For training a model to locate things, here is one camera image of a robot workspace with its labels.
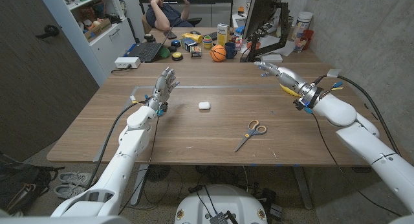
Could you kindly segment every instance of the office chair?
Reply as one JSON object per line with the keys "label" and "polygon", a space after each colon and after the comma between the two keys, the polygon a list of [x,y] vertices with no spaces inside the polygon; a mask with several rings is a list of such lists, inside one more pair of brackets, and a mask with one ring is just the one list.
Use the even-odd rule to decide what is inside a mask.
{"label": "office chair", "polygon": [[[146,14],[144,14],[141,17],[141,21],[142,21],[142,26],[144,27],[144,33],[148,34],[151,31],[152,27],[147,22]],[[193,17],[191,19],[187,19],[187,22],[189,22],[191,25],[193,25],[193,27],[195,27],[197,24],[201,22],[201,17]]]}

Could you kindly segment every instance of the basketball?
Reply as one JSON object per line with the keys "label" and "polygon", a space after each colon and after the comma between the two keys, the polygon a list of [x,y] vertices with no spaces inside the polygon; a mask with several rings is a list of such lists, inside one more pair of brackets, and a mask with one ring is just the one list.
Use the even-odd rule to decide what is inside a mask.
{"label": "basketball", "polygon": [[216,45],[211,49],[210,56],[215,62],[222,62],[226,59],[226,49],[221,45]]}

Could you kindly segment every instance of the white power strip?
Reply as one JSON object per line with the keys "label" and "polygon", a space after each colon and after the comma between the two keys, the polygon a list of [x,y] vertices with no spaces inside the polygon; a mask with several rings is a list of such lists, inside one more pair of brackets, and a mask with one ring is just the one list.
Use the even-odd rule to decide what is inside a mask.
{"label": "white power strip", "polygon": [[138,68],[141,61],[139,57],[119,57],[115,61],[116,68],[125,69],[128,68],[128,65],[131,65],[131,68]]}

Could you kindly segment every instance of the white container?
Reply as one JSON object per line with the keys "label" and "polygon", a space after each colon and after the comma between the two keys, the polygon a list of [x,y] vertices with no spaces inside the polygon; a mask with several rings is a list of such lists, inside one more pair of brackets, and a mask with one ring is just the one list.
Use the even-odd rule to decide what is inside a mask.
{"label": "white container", "polygon": [[313,13],[310,12],[300,12],[298,20],[296,20],[295,27],[293,29],[292,39],[300,38],[303,35],[303,31],[309,28],[311,23]]}

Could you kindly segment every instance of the robotic arm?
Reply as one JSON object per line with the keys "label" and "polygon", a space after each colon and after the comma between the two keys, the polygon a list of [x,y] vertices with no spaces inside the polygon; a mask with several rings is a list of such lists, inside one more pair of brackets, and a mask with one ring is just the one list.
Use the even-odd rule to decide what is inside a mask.
{"label": "robotic arm", "polygon": [[379,139],[379,131],[370,121],[353,106],[331,94],[326,95],[322,88],[315,83],[309,85],[290,69],[265,62],[255,62],[255,65],[266,71],[265,76],[276,76],[280,84],[301,95],[294,101],[298,110],[313,109],[331,124],[342,127],[336,132],[342,143],[365,159],[414,214],[414,167]]}
{"label": "robotic arm", "polygon": [[119,147],[98,182],[82,194],[64,201],[51,217],[118,215],[135,159],[148,145],[149,123],[156,119],[173,88],[179,85],[179,82],[174,83],[174,75],[174,69],[167,68],[162,72],[145,105],[128,117],[127,126],[118,138]]}

